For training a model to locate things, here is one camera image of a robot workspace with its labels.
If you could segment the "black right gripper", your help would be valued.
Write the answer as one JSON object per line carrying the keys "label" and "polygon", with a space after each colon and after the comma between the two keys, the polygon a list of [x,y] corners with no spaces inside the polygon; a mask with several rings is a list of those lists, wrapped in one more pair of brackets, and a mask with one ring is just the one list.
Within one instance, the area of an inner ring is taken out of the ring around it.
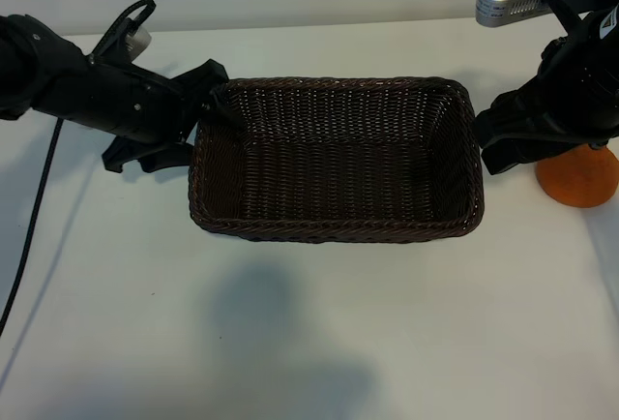
{"label": "black right gripper", "polygon": [[618,37],[552,41],[531,93],[500,94],[475,117],[473,134],[490,175],[618,136]]}

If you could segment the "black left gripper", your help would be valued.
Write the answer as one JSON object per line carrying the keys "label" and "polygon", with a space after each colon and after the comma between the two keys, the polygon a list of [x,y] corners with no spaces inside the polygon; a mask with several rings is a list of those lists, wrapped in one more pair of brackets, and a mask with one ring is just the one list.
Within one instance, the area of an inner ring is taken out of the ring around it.
{"label": "black left gripper", "polygon": [[224,66],[213,59],[169,79],[131,63],[82,56],[58,72],[57,99],[62,118],[126,137],[103,152],[107,171],[122,173],[126,163],[137,161],[153,173],[190,164],[192,145],[167,141],[180,140],[182,131],[202,120],[245,128],[224,98],[228,82]]}

